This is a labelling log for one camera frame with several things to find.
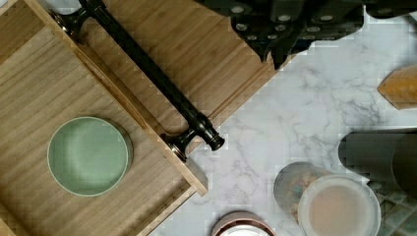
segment sage green bowl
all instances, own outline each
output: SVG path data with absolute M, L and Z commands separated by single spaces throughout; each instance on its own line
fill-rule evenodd
M 65 190 L 84 197 L 116 186 L 132 163 L 132 143 L 113 122 L 79 117 L 62 125 L 48 148 L 48 165 Z

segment white marble surface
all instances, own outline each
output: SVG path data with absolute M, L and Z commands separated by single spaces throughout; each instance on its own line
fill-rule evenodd
M 7 3 L 7 0 L 0 0 L 0 7 Z
M 417 38 L 402 19 L 367 19 L 360 31 L 319 42 L 297 56 L 220 128 L 216 152 L 192 153 L 209 178 L 209 193 L 194 195 L 152 236 L 209 236 L 234 210 L 263 218 L 279 236 L 302 235 L 273 198 L 273 181 L 287 164 L 309 160 L 344 172 L 339 140 L 352 130 L 417 127 L 417 110 L 395 110 L 377 86 L 394 69 L 417 63 Z

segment bamboo tray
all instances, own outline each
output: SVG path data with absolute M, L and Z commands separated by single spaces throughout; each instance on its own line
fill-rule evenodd
M 215 127 L 275 73 L 227 19 L 193 1 L 105 3 Z M 0 235 L 147 235 L 208 191 L 204 172 L 159 137 L 185 120 L 95 21 L 83 32 L 75 43 L 34 0 L 0 8 Z M 46 161 L 53 132 L 83 115 L 115 121 L 134 144 L 127 175 L 95 198 L 60 188 Z

